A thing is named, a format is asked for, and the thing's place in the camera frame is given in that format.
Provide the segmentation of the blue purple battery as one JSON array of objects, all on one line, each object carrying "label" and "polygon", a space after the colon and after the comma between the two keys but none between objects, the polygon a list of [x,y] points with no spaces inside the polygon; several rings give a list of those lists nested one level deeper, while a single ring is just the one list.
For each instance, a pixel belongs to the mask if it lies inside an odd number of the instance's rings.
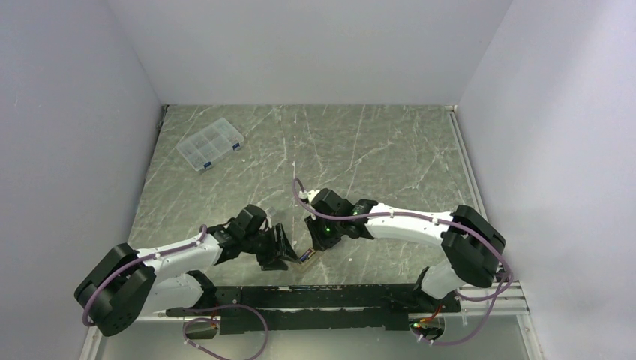
[{"label": "blue purple battery", "polygon": [[310,252],[310,250],[307,250],[305,253],[303,253],[303,254],[300,256],[299,260],[300,260],[300,262],[301,262],[301,263],[303,263],[303,262],[305,262],[305,261],[307,261],[307,260],[309,260],[309,259],[310,259],[310,257],[308,257],[308,253],[309,253],[309,252]]}]

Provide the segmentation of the white remote control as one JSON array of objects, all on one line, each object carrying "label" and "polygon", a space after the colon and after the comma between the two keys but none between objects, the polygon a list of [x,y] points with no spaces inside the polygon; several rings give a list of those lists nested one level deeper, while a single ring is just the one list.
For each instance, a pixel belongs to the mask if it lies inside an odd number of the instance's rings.
[{"label": "white remote control", "polygon": [[300,257],[299,262],[293,262],[292,267],[299,271],[305,271],[309,269],[313,263],[315,263],[322,252],[320,250],[309,247]]}]

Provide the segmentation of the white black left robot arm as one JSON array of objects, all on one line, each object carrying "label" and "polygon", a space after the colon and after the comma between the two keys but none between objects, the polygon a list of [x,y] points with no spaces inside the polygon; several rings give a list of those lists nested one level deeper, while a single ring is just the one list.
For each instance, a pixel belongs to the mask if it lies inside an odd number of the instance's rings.
[{"label": "white black left robot arm", "polygon": [[112,247],[74,292],[82,306],[82,323],[103,335],[117,335],[138,317],[173,308],[209,313],[216,286],[205,272],[237,258],[256,257],[263,271],[287,270],[299,257],[282,223],[272,224],[256,205],[215,226],[161,247],[134,249],[128,243]]}]

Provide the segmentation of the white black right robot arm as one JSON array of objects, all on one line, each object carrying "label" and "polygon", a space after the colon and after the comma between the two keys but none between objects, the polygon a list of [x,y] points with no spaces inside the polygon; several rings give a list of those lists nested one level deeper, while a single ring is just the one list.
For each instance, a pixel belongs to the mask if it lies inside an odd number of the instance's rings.
[{"label": "white black right robot arm", "polygon": [[440,248],[444,259],[426,268],[415,284],[413,301],[422,311],[432,311],[466,284],[490,287],[498,268],[506,280],[512,277],[503,257],[506,240],[467,205],[446,212],[406,210],[368,199],[353,205],[328,188],[305,190],[298,179],[292,195],[310,212],[307,227],[314,238],[397,239]]}]

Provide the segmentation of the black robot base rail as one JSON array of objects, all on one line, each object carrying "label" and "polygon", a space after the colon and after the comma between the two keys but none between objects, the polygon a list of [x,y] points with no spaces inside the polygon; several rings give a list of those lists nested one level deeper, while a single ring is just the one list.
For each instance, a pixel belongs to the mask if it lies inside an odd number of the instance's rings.
[{"label": "black robot base rail", "polygon": [[451,293],[430,300],[410,283],[324,286],[219,286],[215,295],[205,295],[193,309],[174,307],[168,317],[215,314],[220,333],[243,334],[263,325],[248,310],[258,310],[271,330],[315,330],[382,328],[406,331],[418,315],[458,313],[460,302]]}]

